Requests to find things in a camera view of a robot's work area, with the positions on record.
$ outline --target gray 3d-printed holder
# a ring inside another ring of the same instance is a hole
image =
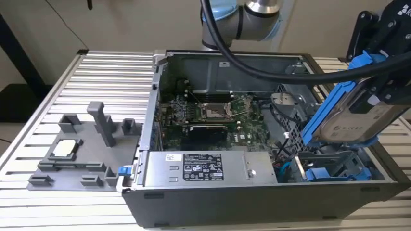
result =
[[[63,116],[62,131],[30,178],[30,190],[117,190],[118,169],[134,162],[142,124],[134,119],[114,123],[111,116],[105,115],[103,107],[102,102],[93,102],[89,106],[98,123],[81,123],[74,114]],[[75,140],[77,146],[67,156],[57,156],[54,151],[63,140]]]

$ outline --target barcode sticker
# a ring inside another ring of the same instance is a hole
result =
[[[166,154],[166,161],[182,161],[183,155],[182,154]]]

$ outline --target white label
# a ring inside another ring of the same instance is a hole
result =
[[[183,155],[182,154],[166,154],[166,161],[182,161]]]
[[[221,67],[230,67],[230,62],[221,62]]]

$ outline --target motherboard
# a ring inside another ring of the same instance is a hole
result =
[[[165,151],[271,151],[275,140],[253,94],[187,92],[162,103]]]

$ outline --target black cord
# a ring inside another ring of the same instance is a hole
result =
[[[78,37],[79,41],[83,43],[83,45],[86,46],[86,48],[89,49],[89,46],[86,45],[86,43],[83,42],[83,40],[81,39],[81,37],[78,36],[78,34],[74,32],[74,30],[70,28],[70,26],[67,25],[62,15],[59,14],[58,10],[54,8],[53,4],[50,3],[49,0],[45,0],[47,2],[47,4],[51,6],[53,10],[57,12],[59,18],[62,19],[62,22],[65,23],[66,27],[69,28],[69,30],[73,32],[73,34]]]
[[[303,121],[299,121],[298,119],[293,118],[291,116],[289,116],[286,113],[282,112],[282,110],[278,108],[278,106],[275,105],[275,103],[271,104],[273,108],[275,109],[277,113],[285,117],[287,120],[293,121],[294,123],[297,123],[298,125],[303,123]]]
[[[279,154],[282,153],[282,151],[283,151],[283,149],[285,149],[285,147],[286,147],[286,145],[287,145],[287,143],[289,143],[289,140],[290,140],[290,138],[286,139],[286,141],[285,141],[285,143],[283,143],[281,149],[278,150],[278,153],[279,153]]]
[[[273,104],[270,105],[270,112],[271,112],[271,115],[277,121],[277,123],[279,124],[279,126],[287,131],[287,126],[283,124],[283,122],[279,120],[279,118],[277,117],[277,114],[274,112],[274,107],[273,107]]]
[[[230,61],[230,63],[245,73],[247,73],[251,77],[258,79],[269,80],[278,83],[286,84],[326,84],[326,83],[339,83],[351,80],[357,80],[359,78],[373,77],[377,75],[382,75],[390,73],[395,70],[403,69],[411,65],[411,52],[397,55],[391,57],[386,61],[371,64],[361,68],[350,69],[346,71],[339,71],[327,74],[314,74],[314,75],[285,75],[275,74],[271,72],[262,71],[255,69],[254,67],[245,64],[233,54],[230,48],[227,47],[225,40],[222,38],[217,21],[213,15],[213,9],[210,0],[201,0],[202,8],[205,11],[206,23],[209,25],[209,30],[214,39],[214,42],[225,56],[225,58]]]
[[[0,141],[7,142],[7,143],[12,143],[11,141],[2,139],[2,138],[0,138]]]

